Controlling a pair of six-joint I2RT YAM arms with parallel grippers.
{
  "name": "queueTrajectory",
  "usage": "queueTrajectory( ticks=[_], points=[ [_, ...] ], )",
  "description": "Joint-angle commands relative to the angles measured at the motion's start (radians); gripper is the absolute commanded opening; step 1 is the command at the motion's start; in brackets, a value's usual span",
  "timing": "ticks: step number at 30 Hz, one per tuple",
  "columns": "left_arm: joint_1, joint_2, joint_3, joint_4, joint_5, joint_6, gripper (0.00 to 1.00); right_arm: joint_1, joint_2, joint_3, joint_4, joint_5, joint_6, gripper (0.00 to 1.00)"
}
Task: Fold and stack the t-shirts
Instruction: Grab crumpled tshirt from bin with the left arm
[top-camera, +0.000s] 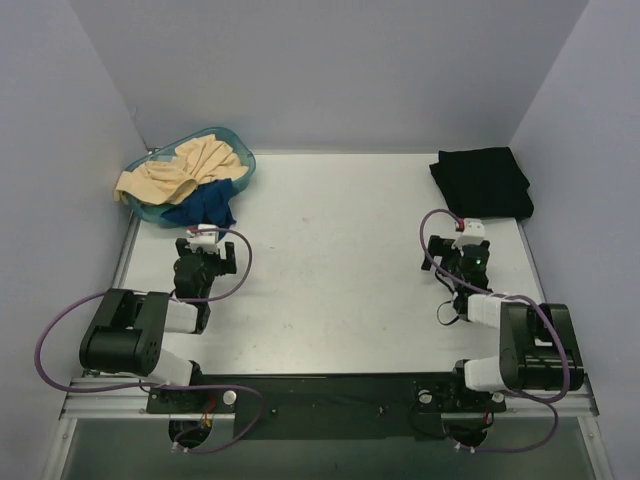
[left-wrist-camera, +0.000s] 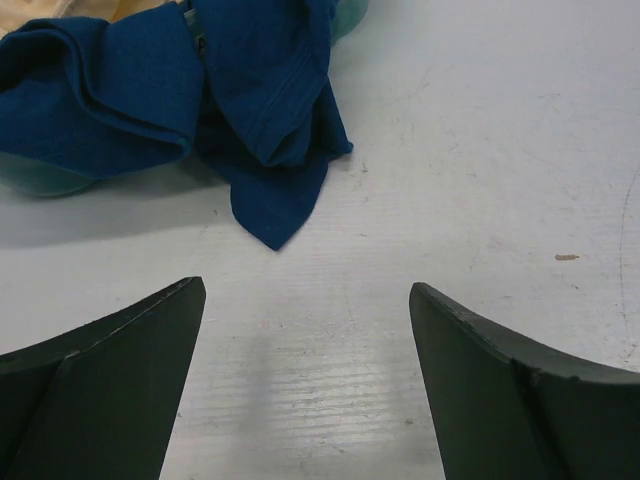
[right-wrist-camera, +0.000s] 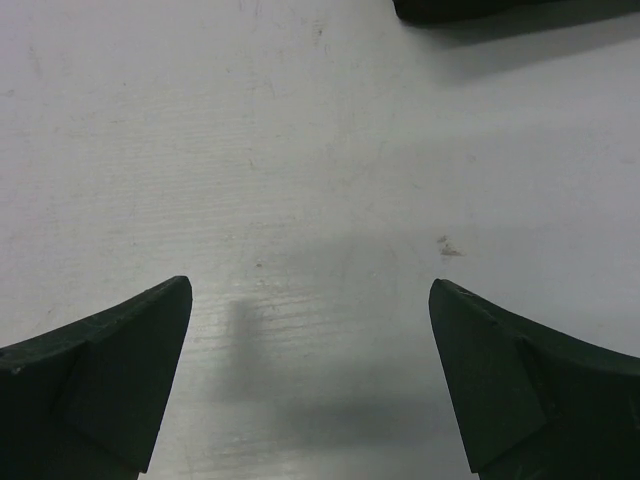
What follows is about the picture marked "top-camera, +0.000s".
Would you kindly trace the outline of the beige t shirt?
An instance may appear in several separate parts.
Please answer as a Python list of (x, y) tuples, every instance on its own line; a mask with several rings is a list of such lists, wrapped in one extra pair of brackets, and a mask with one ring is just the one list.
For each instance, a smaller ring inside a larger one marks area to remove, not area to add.
[(113, 200), (127, 204), (131, 196), (153, 206), (177, 205), (201, 185), (235, 181), (248, 170), (228, 143), (210, 134), (182, 143), (169, 161), (147, 160), (133, 171), (122, 172)]

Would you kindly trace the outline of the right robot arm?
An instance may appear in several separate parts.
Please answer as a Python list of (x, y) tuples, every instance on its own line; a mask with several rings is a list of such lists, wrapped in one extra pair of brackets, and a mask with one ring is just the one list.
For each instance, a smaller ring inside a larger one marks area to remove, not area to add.
[(493, 292), (487, 276), (489, 247), (487, 240), (464, 245), (437, 235), (426, 246), (421, 269), (432, 270), (451, 293), (446, 304), (454, 317), (446, 324), (475, 323), (499, 333), (495, 354), (461, 362), (462, 375), (446, 385), (448, 401), (469, 409), (482, 392), (580, 389), (585, 371), (568, 307)]

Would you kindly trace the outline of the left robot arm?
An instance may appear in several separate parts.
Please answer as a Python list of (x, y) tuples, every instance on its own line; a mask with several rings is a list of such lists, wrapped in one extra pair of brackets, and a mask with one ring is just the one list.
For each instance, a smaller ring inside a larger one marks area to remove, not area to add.
[(184, 412), (199, 409), (206, 388), (199, 364), (163, 347), (167, 333), (200, 335), (216, 278), (237, 272), (235, 246), (217, 237), (180, 238), (175, 242), (174, 292), (110, 289), (81, 341), (79, 360), (89, 370), (127, 374), (152, 384), (172, 386), (170, 400)]

